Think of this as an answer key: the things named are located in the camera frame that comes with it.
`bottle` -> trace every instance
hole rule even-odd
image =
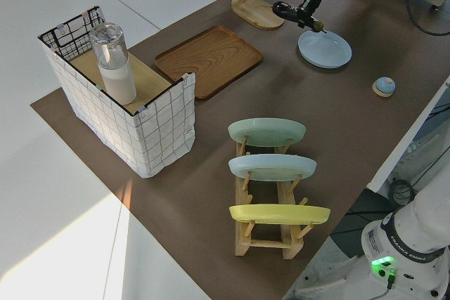
[[[103,22],[92,28],[89,39],[106,91],[121,105],[131,103],[136,98],[136,87],[122,28]]]

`brown rectangular tray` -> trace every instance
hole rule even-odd
[[[207,99],[256,67],[262,54],[225,26],[214,26],[155,57],[155,65],[177,81],[195,73],[195,98]]]

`yellow plate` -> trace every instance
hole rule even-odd
[[[256,224],[307,225],[328,220],[330,209],[290,204],[247,204],[230,207],[234,220]]]

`wooden oval base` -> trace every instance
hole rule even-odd
[[[276,30],[284,23],[284,19],[272,12],[272,5],[264,0],[232,0],[231,8],[242,19],[261,30]]]

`green indicator light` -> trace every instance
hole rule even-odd
[[[390,263],[391,261],[394,261],[394,258],[391,256],[385,256],[384,258],[380,258],[377,260],[372,261],[372,265],[380,265],[382,263]]]

